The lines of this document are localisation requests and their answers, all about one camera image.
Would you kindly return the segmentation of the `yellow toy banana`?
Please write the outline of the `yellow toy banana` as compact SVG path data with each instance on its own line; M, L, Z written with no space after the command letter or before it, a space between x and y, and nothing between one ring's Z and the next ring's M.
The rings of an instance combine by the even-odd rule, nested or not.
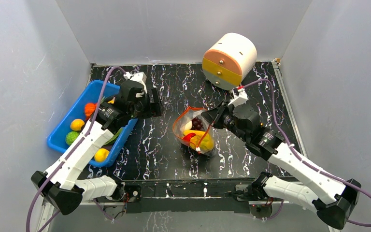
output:
M208 132L199 130L186 130L183 132L183 137L190 132L195 133L196 136L193 137L190 142L186 142L183 140L187 146L200 153L206 153L214 148L214 140Z

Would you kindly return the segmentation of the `clear zip bag orange zipper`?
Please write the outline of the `clear zip bag orange zipper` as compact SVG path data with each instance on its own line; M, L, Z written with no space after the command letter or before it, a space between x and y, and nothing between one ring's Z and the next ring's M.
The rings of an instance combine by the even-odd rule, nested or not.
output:
M211 123L203 117L204 108L188 107L173 123L172 131L177 140L198 152L207 155L214 149Z

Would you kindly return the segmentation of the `white toy garlic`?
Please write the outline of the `white toy garlic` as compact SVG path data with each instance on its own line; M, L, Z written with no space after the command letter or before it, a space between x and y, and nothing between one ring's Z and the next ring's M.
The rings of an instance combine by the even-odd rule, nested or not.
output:
M183 124L181 127L180 127L180 131L181 133L183 133L184 131L188 131L188 130L191 130L193 127L193 123L192 121L188 121L187 123Z

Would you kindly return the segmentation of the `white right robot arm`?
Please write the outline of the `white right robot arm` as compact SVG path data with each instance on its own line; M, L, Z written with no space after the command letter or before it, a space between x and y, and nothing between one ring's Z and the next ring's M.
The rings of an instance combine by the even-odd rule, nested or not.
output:
M359 182L350 179L344 184L307 166L308 159L297 158L295 150L281 135L263 126L260 115L248 104L234 107L222 102L201 116L210 126L232 132L252 154L283 168L301 182L298 185L262 172L250 185L236 185L235 198L239 201L283 199L312 211L330 227L344 228L359 198L358 191L349 184L360 187Z

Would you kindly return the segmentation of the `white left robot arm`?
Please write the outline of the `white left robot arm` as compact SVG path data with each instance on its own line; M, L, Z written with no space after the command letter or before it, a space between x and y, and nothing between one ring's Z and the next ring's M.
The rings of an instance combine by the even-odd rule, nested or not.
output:
M31 176L37 196L43 196L63 215L95 198L123 199L125 188L112 177L85 180L78 177L95 153L130 120L158 117L163 113L159 90L147 88L140 81L126 80L117 94L105 100L103 93L101 90L95 111L72 145L52 166Z

